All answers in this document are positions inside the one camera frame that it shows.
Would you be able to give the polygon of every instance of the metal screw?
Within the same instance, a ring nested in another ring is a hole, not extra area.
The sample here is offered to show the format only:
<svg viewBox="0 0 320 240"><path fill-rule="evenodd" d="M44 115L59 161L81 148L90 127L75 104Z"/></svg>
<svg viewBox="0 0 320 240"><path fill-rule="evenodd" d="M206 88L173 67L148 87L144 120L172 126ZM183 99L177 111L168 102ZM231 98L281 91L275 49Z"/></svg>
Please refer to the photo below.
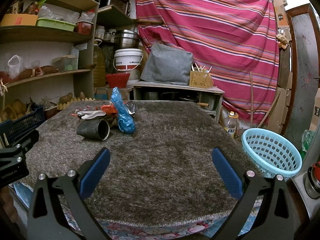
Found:
<svg viewBox="0 0 320 240"><path fill-rule="evenodd" d="M67 175L69 177L73 177L75 174L76 174L76 171L74 171L74 170L68 171L68 173L67 173Z"/></svg>
<svg viewBox="0 0 320 240"><path fill-rule="evenodd" d="M283 179L284 179L284 178L283 178L283 176L282 176L281 174L277 174L276 178L277 178L277 180L279 180L279 181L281 181L281 180L283 180Z"/></svg>
<svg viewBox="0 0 320 240"><path fill-rule="evenodd" d="M45 178L45 174L44 173L41 173L38 177L40 180L43 180Z"/></svg>
<svg viewBox="0 0 320 240"><path fill-rule="evenodd" d="M247 175L249 177L254 177L256 174L254 173L254 171L247 171Z"/></svg>

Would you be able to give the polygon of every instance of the floral tablecloth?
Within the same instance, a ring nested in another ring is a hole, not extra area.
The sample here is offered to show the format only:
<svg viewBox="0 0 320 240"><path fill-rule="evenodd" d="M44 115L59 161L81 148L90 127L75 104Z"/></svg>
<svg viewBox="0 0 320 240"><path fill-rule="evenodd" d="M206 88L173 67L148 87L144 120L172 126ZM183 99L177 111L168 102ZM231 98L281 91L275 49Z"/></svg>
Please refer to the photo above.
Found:
<svg viewBox="0 0 320 240"><path fill-rule="evenodd" d="M28 187L22 185L20 182L15 182L13 186L18 197L25 203L27 207L29 207L32 191ZM251 215L248 217L247 222L242 228L240 234L244 234L250 230L258 210L258 207L252 210ZM73 218L72 213L69 210L64 210L64 213L69 225L76 230L80 230L75 219ZM137 228L118 223L98 222L113 240L164 240L175 239L194 233L201 233L208 237L212 237L226 219L227 217L223 217L215 220L205 220L185 225L162 228Z"/></svg>

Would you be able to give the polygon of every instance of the blue gripper pad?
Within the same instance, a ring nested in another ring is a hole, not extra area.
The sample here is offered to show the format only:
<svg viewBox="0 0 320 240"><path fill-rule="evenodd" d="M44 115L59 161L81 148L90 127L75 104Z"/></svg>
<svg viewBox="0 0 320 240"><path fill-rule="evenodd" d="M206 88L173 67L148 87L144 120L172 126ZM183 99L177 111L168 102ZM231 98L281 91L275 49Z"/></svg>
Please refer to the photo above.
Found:
<svg viewBox="0 0 320 240"><path fill-rule="evenodd" d="M95 158L95 162L80 182L79 195L82 199L88 198L92 195L109 163L110 152L105 148L98 158Z"/></svg>
<svg viewBox="0 0 320 240"><path fill-rule="evenodd" d="M212 150L212 162L219 172L230 195L240 200L243 195L242 181L218 148Z"/></svg>

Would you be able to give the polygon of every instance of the blue plastic crate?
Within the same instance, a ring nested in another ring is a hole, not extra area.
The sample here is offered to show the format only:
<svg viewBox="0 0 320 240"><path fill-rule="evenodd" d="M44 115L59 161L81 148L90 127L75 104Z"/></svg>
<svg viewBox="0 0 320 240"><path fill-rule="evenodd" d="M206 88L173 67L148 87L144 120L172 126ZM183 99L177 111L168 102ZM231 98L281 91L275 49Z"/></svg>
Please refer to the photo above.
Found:
<svg viewBox="0 0 320 240"><path fill-rule="evenodd" d="M13 121L13 127L5 133L8 141L17 140L44 123L43 106L33 104L31 109L33 112Z"/></svg>

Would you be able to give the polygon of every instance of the red striped cloth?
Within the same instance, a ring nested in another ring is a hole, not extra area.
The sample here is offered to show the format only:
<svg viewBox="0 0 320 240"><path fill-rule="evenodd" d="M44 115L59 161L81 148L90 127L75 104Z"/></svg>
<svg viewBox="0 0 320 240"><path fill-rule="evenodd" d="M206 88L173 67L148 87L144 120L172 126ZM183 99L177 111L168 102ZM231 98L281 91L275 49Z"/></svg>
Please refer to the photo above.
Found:
<svg viewBox="0 0 320 240"><path fill-rule="evenodd" d="M192 52L198 65L211 66L223 105L250 119L253 74L254 122L275 97L279 49L272 0L136 0L137 18L161 26L139 26L147 51L161 42Z"/></svg>

